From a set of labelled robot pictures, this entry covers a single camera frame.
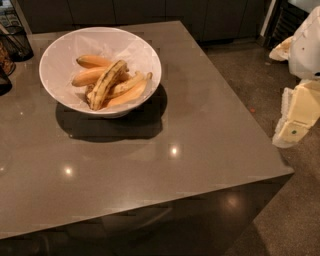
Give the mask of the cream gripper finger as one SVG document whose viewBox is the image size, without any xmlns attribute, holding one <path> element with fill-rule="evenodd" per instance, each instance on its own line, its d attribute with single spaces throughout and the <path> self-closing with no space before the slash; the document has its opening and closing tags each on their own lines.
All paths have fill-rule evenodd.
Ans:
<svg viewBox="0 0 320 256">
<path fill-rule="evenodd" d="M 276 61 L 287 61 L 289 59 L 292 36 L 286 38 L 269 53 L 269 58 Z"/>
<path fill-rule="evenodd" d="M 272 144 L 289 148 L 296 145 L 320 118 L 320 82 L 302 80 L 294 89 L 285 88 L 281 114 Z"/>
</svg>

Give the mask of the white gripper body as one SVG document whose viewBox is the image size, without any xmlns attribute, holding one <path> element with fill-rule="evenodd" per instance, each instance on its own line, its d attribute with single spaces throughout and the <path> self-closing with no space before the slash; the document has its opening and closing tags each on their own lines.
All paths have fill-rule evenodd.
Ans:
<svg viewBox="0 0 320 256">
<path fill-rule="evenodd" d="M 292 37 L 289 71 L 300 79 L 320 79 L 320 6 L 315 7 Z"/>
</svg>

